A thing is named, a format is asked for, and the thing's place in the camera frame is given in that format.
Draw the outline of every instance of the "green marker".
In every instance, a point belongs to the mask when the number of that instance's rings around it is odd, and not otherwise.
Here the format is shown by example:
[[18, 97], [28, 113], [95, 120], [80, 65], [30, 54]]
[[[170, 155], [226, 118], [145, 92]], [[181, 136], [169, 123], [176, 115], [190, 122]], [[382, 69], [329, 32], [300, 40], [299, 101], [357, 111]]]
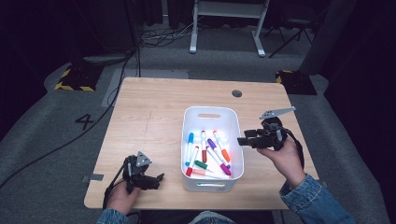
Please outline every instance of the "green marker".
[[204, 164], [204, 163], [201, 162], [201, 161], [195, 161], [194, 163], [195, 163], [195, 165], [197, 165], [197, 166], [203, 168], [204, 170], [207, 170], [207, 171], [210, 171], [210, 172], [212, 172], [212, 173], [215, 173], [215, 171], [209, 170], [209, 169], [207, 168], [207, 165]]

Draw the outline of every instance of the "number 4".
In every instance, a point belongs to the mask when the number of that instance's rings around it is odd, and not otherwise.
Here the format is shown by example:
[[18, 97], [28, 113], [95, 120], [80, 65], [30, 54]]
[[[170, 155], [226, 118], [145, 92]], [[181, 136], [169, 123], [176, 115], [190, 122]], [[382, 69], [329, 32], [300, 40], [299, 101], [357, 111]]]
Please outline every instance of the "number 4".
[[93, 120], [90, 120], [90, 118], [91, 118], [90, 114], [85, 114], [81, 118], [76, 119], [75, 123], [83, 123], [84, 127], [82, 128], [82, 130], [85, 131], [85, 129], [87, 128], [87, 125], [89, 123], [93, 123]]

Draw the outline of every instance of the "marker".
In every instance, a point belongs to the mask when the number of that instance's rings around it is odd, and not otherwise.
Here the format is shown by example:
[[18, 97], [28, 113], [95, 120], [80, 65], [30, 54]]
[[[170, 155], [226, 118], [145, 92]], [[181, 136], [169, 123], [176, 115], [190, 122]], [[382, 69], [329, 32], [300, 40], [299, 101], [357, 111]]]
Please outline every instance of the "marker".
[[216, 141], [218, 141], [218, 143], [219, 143], [219, 147], [221, 148], [221, 154], [223, 155], [224, 159], [226, 161], [230, 161], [230, 156], [228, 155], [227, 150], [224, 148], [224, 146], [220, 140], [218, 132], [213, 131], [213, 135], [215, 135]]
[[[195, 161], [195, 158], [197, 157], [198, 152], [199, 152], [199, 147], [195, 147], [195, 150], [194, 150], [194, 152], [192, 153], [192, 157], [191, 157], [190, 161]], [[194, 165], [194, 163], [193, 163], [193, 162], [190, 162], [189, 168], [187, 168], [187, 171], [186, 171], [186, 176], [191, 176], [191, 173], [192, 173], [192, 166], [193, 166], [193, 165]]]
[[215, 178], [218, 178], [218, 179], [229, 179], [230, 178], [229, 175], [211, 173], [211, 172], [207, 172], [205, 170], [192, 169], [192, 173], [195, 174], [195, 175], [210, 176], [210, 177], [215, 177]]
[[207, 168], [207, 165], [204, 164], [204, 163], [201, 162], [201, 161], [195, 161], [194, 163], [195, 163], [195, 165], [197, 165], [197, 166], [203, 168], [204, 170], [210, 171], [210, 172], [212, 172], [212, 173], [216, 173], [216, 171], [213, 171], [213, 170], [210, 170], [209, 168]]
[[207, 161], [206, 156], [206, 133], [205, 131], [201, 131], [201, 144], [202, 144], [202, 161]]
[[206, 151], [209, 152], [209, 155], [212, 156], [212, 158], [218, 163], [218, 165], [220, 166], [221, 170], [224, 171], [224, 173], [226, 175], [231, 175], [230, 170], [227, 168], [227, 166], [224, 165], [224, 163], [222, 163], [219, 159], [218, 156], [213, 154], [213, 151], [215, 150], [207, 150], [209, 146], [206, 147]]
[[184, 163], [186, 166], [190, 165], [190, 156], [192, 155], [191, 150], [192, 150], [192, 142], [194, 141], [194, 133], [190, 133], [189, 135], [189, 144], [187, 146], [186, 153], [184, 153]]
[[230, 164], [222, 157], [221, 153], [219, 152], [219, 148], [216, 146], [216, 144], [212, 141], [212, 139], [208, 138], [207, 143], [210, 145], [210, 147], [213, 149], [213, 151], [216, 153], [216, 155], [219, 157], [222, 163], [224, 163], [227, 168], [230, 169]]

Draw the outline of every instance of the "purple marker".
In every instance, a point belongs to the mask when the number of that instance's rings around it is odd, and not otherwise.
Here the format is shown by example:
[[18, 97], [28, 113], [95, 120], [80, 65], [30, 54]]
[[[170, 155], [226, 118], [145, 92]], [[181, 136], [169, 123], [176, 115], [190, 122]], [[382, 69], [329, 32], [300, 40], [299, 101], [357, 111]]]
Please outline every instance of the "purple marker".
[[224, 165], [224, 163], [222, 163], [219, 160], [219, 157], [216, 155], [213, 155], [214, 150], [207, 150], [209, 148], [209, 146], [206, 147], [206, 151], [209, 153], [210, 156], [212, 156], [212, 158], [218, 163], [218, 165], [220, 166], [221, 170], [224, 171], [224, 174], [226, 175], [231, 175], [231, 171], [227, 168], [227, 166]]
[[224, 157], [221, 155], [220, 149], [216, 146], [216, 144], [212, 141], [212, 139], [208, 138], [207, 143], [210, 145], [210, 147], [215, 151], [216, 155], [218, 156], [219, 160], [221, 160], [222, 163], [224, 163], [227, 168], [231, 168], [230, 164], [224, 159]]

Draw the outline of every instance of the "gray carpet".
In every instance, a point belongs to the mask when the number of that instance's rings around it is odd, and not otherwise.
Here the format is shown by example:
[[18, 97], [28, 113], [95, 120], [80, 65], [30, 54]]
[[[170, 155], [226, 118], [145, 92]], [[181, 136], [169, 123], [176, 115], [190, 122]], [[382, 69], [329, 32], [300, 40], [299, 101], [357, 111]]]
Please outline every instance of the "gray carpet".
[[[303, 36], [268, 59], [258, 57], [250, 30], [204, 30], [198, 35], [198, 49], [193, 55], [189, 54], [189, 36], [166, 47], [142, 48], [141, 67], [183, 71], [190, 79], [251, 82], [275, 82], [277, 70], [299, 68], [309, 48]], [[272, 52], [281, 45], [279, 33], [262, 37], [262, 44], [267, 53]], [[88, 186], [81, 178], [93, 171], [112, 112], [112, 107], [102, 103], [122, 64], [104, 69], [95, 92], [55, 91], [53, 88], [67, 65], [48, 75], [44, 83], [47, 95], [18, 120], [0, 143], [0, 181], [81, 135], [83, 124], [75, 123], [76, 119], [90, 114], [95, 126], [73, 143], [32, 164], [0, 189], [0, 223], [94, 223], [101, 213], [100, 209], [84, 206]], [[126, 69], [135, 68], [136, 62], [129, 61]], [[289, 98], [297, 108], [295, 114], [320, 181], [329, 186], [329, 191], [358, 223], [389, 223], [378, 183], [322, 94], [327, 80], [320, 75], [311, 79], [317, 96]], [[282, 217], [284, 223], [301, 223], [290, 211], [273, 214], [276, 223], [282, 223]]]

